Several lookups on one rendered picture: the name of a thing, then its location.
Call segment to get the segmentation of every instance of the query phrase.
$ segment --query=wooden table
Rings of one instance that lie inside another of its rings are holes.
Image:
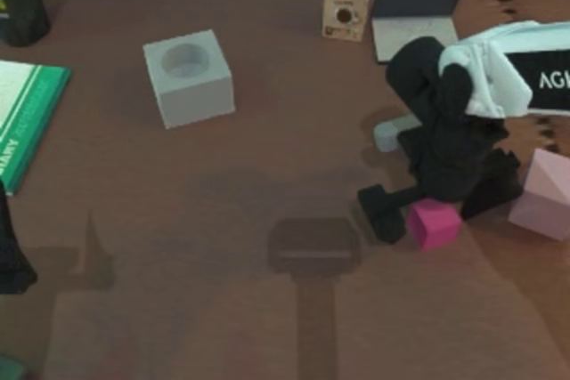
[[[12,200],[41,281],[0,302],[0,353],[47,380],[570,376],[568,246],[507,224],[505,209],[437,251],[370,243],[355,192],[411,183],[401,154],[372,148],[372,127],[405,110],[370,33],[322,39],[322,0],[46,2],[53,33],[0,48],[74,71]],[[467,36],[564,20],[567,5],[462,0],[457,24]],[[238,111],[166,131],[142,46],[208,28]],[[567,119],[555,122],[564,146]],[[534,118],[509,125],[525,162],[552,144]],[[320,257],[285,263],[284,250]]]

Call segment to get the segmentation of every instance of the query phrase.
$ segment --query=circular hole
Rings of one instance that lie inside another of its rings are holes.
[[[348,9],[343,8],[338,10],[337,20],[339,20],[343,24],[347,24],[348,22],[352,21],[352,19],[353,19],[353,13],[350,12]]]
[[[197,44],[180,44],[162,57],[162,68],[172,77],[196,77],[208,70],[208,53]]]

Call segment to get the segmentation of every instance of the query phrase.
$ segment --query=light pink block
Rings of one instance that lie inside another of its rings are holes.
[[[461,217],[449,204],[427,198],[410,206],[408,229],[424,250],[454,241],[461,224]]]
[[[570,158],[542,149],[534,152],[525,193],[509,221],[552,239],[570,239]]]

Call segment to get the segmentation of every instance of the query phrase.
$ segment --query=pink cube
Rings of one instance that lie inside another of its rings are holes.
[[[570,158],[542,149],[534,152],[525,193],[509,221],[552,239],[570,239]]]
[[[408,229],[414,234],[423,250],[454,241],[461,224],[461,217],[449,204],[428,198],[410,206]]]

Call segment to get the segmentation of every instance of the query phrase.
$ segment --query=green object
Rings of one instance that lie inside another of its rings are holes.
[[[24,380],[27,373],[19,362],[0,355],[0,380]]]
[[[70,71],[0,61],[0,178],[12,196],[36,153]]]

